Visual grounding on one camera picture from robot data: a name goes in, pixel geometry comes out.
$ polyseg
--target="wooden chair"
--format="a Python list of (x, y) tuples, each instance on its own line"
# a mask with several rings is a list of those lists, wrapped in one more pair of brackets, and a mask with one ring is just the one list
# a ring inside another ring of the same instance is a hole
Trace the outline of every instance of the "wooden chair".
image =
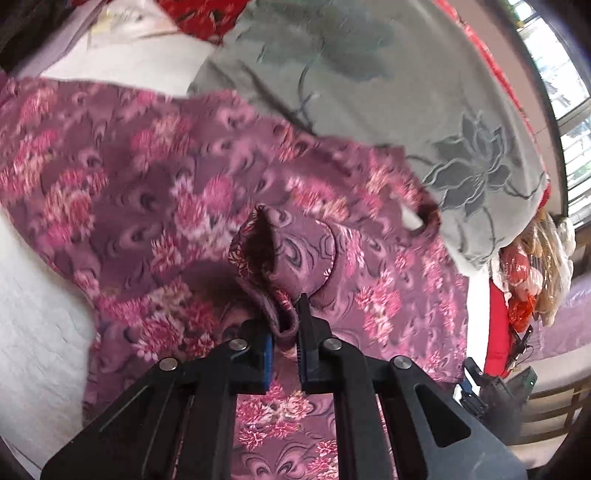
[(591, 406), (591, 375), (533, 394), (523, 410), (520, 437), (510, 446), (527, 468), (545, 465), (562, 444), (581, 409)]

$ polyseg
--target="pink floral cloth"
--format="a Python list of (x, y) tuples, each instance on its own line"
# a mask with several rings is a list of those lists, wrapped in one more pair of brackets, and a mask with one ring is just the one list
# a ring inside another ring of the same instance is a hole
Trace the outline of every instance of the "pink floral cloth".
[[(239, 399), (235, 479), (338, 476), (332, 397), (298, 386), (302, 292), (367, 355), (460, 377), (467, 280), (401, 147), (313, 138), (232, 92), (9, 80), (0, 200), (95, 308), (87, 419), (158, 359), (206, 355), (267, 319), (280, 350), (269, 393)], [(420, 231), (403, 227), (403, 203)]]

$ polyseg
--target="gray fabric with lotus print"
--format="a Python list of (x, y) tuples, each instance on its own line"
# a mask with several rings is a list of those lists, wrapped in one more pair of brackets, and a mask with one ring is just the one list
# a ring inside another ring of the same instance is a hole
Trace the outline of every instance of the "gray fabric with lotus print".
[(190, 92), (236, 89), (314, 135), (404, 144), (476, 266), (533, 217), (546, 186), (510, 98), (431, 0), (256, 0)]

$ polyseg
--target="red plastic bag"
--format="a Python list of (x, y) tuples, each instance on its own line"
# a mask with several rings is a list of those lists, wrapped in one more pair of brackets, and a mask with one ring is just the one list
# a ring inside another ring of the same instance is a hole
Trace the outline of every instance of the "red plastic bag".
[(501, 265), (507, 282), (514, 287), (528, 279), (530, 261), (521, 243), (515, 241), (501, 250)]
[(525, 332), (530, 325), (535, 302), (533, 295), (528, 295), (526, 301), (521, 301), (517, 297), (511, 297), (509, 300), (508, 317), (517, 333)]

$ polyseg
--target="cable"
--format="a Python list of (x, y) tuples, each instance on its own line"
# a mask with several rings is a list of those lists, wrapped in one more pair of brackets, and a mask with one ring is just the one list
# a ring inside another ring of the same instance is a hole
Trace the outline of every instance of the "cable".
[(524, 353), (527, 351), (527, 349), (528, 349), (528, 348), (531, 348), (531, 353), (530, 353), (530, 354), (527, 356), (527, 358), (524, 358), (524, 359), (523, 359), (521, 362), (519, 362), (518, 364), (516, 364), (516, 365), (515, 365), (515, 366), (514, 366), (514, 367), (511, 369), (511, 371), (513, 371), (515, 368), (517, 368), (518, 366), (520, 366), (520, 365), (521, 365), (523, 362), (525, 362), (526, 360), (529, 360), (529, 359), (530, 359), (530, 357), (531, 357), (531, 356), (534, 354), (534, 347), (532, 347), (531, 345), (527, 345), (527, 346), (525, 347), (525, 351), (524, 351)]

